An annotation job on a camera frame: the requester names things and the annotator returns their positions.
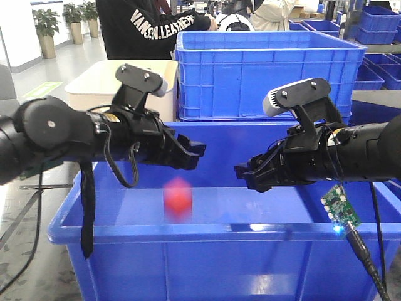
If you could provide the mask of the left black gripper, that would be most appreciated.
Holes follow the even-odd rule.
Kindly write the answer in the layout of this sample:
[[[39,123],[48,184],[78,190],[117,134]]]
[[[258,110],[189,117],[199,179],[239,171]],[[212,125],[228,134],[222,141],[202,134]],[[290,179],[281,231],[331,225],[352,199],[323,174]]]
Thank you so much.
[[[194,170],[206,151],[204,143],[176,135],[154,110],[111,106],[95,112],[93,118],[102,145],[94,160],[105,161],[112,169],[118,161],[129,161],[132,166],[141,163]]]

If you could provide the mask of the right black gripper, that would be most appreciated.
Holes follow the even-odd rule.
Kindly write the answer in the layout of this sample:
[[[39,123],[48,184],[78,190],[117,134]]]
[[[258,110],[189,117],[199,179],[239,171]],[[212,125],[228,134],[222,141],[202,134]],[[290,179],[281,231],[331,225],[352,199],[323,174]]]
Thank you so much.
[[[300,138],[301,147],[306,143],[306,132],[289,135],[268,147],[263,154],[234,166],[238,179],[246,182],[249,189],[265,192],[277,186],[309,185],[317,181],[337,178],[337,160],[334,145],[328,141],[333,136],[332,125],[315,124],[315,149],[291,150],[292,143]]]

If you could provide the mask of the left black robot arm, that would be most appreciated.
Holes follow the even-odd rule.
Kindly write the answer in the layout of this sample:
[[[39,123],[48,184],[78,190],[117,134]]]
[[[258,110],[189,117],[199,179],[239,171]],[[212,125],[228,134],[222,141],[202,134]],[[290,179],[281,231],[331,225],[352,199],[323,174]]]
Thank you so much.
[[[176,134],[154,110],[112,104],[106,112],[79,111],[48,96],[1,116],[1,184],[50,161],[106,161],[131,188],[139,163],[194,170],[205,149]]]

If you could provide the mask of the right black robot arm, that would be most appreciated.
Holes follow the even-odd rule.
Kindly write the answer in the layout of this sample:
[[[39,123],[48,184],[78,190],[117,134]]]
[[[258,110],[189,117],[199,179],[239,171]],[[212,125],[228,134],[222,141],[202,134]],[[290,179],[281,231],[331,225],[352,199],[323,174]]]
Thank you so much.
[[[356,126],[320,123],[288,136],[263,154],[234,167],[249,189],[265,192],[276,186],[318,181],[376,182],[400,178],[400,117]]]

